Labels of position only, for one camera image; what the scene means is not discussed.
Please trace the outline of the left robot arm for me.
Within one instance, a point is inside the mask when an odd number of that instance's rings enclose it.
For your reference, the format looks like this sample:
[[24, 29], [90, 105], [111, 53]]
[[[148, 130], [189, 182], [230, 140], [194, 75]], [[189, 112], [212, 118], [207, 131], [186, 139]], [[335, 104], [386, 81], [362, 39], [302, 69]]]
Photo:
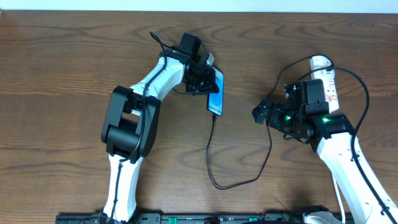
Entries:
[[156, 139], [161, 102], [175, 86], [184, 83], [185, 94], [206, 95], [208, 111], [223, 113], [224, 75], [211, 53], [199, 53], [203, 42], [186, 32], [179, 44], [160, 46], [157, 64], [145, 78], [129, 88], [117, 86], [111, 94], [101, 133], [111, 175], [100, 223], [133, 219], [140, 166]]

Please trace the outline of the blue screen smartphone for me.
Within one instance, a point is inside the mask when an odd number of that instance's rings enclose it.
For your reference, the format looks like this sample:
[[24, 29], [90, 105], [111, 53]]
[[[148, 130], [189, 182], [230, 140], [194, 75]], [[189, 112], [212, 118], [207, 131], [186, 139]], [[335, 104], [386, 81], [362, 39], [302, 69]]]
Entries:
[[218, 87], [218, 92], [208, 94], [207, 110], [221, 116], [223, 114], [224, 74], [215, 67], [213, 67], [213, 70], [215, 71], [215, 84]]

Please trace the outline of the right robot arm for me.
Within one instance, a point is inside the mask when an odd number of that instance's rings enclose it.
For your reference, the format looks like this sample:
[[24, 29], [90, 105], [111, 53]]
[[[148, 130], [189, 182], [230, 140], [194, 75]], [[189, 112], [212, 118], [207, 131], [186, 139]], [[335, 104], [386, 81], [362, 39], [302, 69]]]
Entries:
[[304, 139], [336, 180], [355, 223], [397, 223], [397, 206], [370, 168], [343, 113], [331, 113], [321, 79], [285, 86], [287, 101], [262, 100], [252, 111], [257, 124]]

